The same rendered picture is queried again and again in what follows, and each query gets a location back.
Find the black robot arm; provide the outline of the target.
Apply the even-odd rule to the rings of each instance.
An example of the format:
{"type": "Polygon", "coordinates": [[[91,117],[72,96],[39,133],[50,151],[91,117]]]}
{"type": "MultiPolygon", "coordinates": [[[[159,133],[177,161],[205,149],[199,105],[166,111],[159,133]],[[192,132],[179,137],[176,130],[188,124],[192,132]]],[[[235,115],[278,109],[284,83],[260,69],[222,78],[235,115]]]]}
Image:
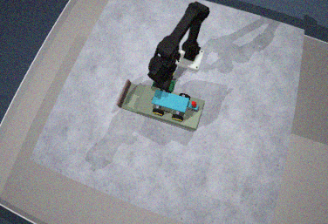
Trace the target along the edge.
{"type": "Polygon", "coordinates": [[[186,52],[184,58],[195,61],[201,49],[196,39],[198,38],[201,25],[204,19],[208,17],[209,12],[209,7],[196,1],[188,5],[185,14],[174,31],[158,43],[155,54],[150,59],[148,64],[149,73],[147,75],[153,81],[160,83],[168,71],[167,68],[174,65],[180,49],[180,42],[188,29],[188,39],[183,43],[182,50],[186,52]]]}

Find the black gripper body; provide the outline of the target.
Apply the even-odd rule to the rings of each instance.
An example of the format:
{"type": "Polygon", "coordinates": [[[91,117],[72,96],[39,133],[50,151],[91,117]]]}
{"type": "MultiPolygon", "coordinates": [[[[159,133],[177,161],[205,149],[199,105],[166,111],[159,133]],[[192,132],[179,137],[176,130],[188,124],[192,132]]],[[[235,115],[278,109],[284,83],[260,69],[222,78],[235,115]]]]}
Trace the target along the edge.
{"type": "MultiPolygon", "coordinates": [[[[181,57],[181,54],[178,52],[178,56],[176,58],[177,61],[180,60],[180,57],[181,57]]],[[[176,60],[175,60],[175,62],[176,62],[176,60]]],[[[169,80],[170,80],[171,76],[174,73],[174,69],[175,69],[175,66],[176,66],[175,62],[174,62],[174,65],[172,67],[167,68],[168,71],[165,74],[165,76],[162,78],[160,83],[155,82],[155,87],[160,88],[160,89],[165,90],[165,91],[167,91],[169,89],[169,86],[171,84],[171,82],[169,80]]]]}

